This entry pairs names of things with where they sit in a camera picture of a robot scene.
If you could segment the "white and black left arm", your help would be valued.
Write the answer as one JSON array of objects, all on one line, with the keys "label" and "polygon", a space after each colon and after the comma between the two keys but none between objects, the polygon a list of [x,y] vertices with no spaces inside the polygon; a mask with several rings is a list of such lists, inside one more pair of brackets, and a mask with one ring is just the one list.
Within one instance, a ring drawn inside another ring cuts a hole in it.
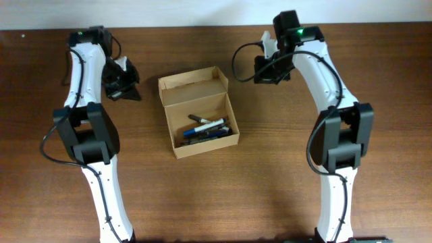
[{"label": "white and black left arm", "polygon": [[55,130],[70,157],[82,170],[97,212],[100,242],[135,242],[117,176],[120,139],[101,102],[141,99],[137,69],[123,55],[112,56],[116,38],[104,26],[73,32],[70,89],[63,108],[53,112]]}]

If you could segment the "blue ballpoint pen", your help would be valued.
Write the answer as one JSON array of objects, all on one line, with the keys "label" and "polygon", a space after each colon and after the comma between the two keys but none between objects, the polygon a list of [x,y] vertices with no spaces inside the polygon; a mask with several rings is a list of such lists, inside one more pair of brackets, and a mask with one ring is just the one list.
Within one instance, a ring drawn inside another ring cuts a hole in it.
[{"label": "blue ballpoint pen", "polygon": [[209,132],[203,132],[200,134],[195,134],[190,137],[188,137],[189,140],[202,140],[207,138],[214,138],[214,137],[220,137],[225,136],[232,132],[231,130],[212,130]]}]

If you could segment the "black cap whiteboard marker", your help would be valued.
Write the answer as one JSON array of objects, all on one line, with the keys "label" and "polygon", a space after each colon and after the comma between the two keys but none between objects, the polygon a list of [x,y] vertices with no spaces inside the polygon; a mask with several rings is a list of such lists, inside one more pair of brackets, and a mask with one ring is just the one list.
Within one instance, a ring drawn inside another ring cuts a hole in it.
[{"label": "black cap whiteboard marker", "polygon": [[193,115],[193,114],[190,114],[190,115],[188,116],[188,118],[189,118],[189,119],[192,119],[192,120],[194,120],[194,121],[196,121],[196,122],[198,122],[198,123],[200,123],[200,124],[209,124],[209,123],[211,123],[210,120],[207,120],[207,119],[201,118],[201,117],[199,117],[199,116],[197,116],[197,115]]}]

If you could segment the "blue cap whiteboard marker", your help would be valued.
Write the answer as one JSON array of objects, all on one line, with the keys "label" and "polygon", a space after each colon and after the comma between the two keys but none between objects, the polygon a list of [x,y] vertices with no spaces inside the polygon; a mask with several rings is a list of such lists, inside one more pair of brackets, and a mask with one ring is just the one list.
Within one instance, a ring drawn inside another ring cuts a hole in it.
[{"label": "blue cap whiteboard marker", "polygon": [[189,136],[198,134],[199,132],[202,132],[204,130],[207,130],[209,128],[212,128],[212,127],[224,124],[225,122],[226,122],[226,119],[225,118],[221,118],[221,119],[219,119],[217,121],[212,121],[212,122],[210,122],[208,124],[204,124],[204,125],[201,125],[199,127],[196,127],[196,128],[190,129],[190,130],[186,130],[186,131],[183,132],[183,136],[184,137],[189,137]]}]

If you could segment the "black ballpoint pen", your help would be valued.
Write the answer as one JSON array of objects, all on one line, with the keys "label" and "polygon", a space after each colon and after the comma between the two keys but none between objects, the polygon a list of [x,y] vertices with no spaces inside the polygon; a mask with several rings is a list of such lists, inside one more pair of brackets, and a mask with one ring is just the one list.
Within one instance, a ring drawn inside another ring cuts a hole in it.
[{"label": "black ballpoint pen", "polygon": [[186,140],[180,143],[181,146],[188,146],[188,145],[192,145],[192,144],[198,144],[201,142],[207,142],[210,140],[216,140],[218,138],[221,138],[220,136],[215,136],[215,137],[208,137],[208,138],[201,138],[201,139],[194,139],[194,140]]}]

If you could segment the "grey permanent marker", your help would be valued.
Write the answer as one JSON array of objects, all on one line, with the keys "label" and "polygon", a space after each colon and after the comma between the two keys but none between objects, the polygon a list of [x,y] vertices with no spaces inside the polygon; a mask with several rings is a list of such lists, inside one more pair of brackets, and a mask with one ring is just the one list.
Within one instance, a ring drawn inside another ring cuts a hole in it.
[{"label": "grey permanent marker", "polygon": [[197,132],[198,135],[202,135],[202,134],[210,134],[211,132],[218,132],[218,131],[224,131],[224,132],[228,132],[230,130],[230,128],[227,125],[221,124],[221,125],[217,125],[217,126],[213,126],[211,128],[208,128],[206,130],[202,130]]}]

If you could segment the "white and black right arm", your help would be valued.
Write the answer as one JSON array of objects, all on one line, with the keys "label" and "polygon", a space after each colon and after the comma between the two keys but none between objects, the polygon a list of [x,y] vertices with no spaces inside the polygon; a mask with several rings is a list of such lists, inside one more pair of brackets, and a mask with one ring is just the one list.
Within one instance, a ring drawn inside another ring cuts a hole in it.
[{"label": "white and black right arm", "polygon": [[318,118],[306,145],[306,161],[321,179],[321,212],[313,242],[351,242],[352,188],[366,155],[374,111],[360,103],[338,74],[318,26],[303,27],[294,10],[273,19],[275,38],[265,32],[255,59],[254,83],[279,84],[298,70]]}]

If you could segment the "brown cardboard box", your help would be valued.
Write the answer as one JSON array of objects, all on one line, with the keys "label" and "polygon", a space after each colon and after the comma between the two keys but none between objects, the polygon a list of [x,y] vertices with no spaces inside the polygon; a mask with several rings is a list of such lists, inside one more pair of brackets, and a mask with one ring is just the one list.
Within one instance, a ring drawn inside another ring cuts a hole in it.
[{"label": "brown cardboard box", "polygon": [[[228,84],[229,80],[217,66],[159,79],[159,96],[178,159],[238,144],[240,131],[228,95]],[[200,125],[189,115],[209,121],[223,118],[231,131],[221,138],[186,144],[184,132]]]}]

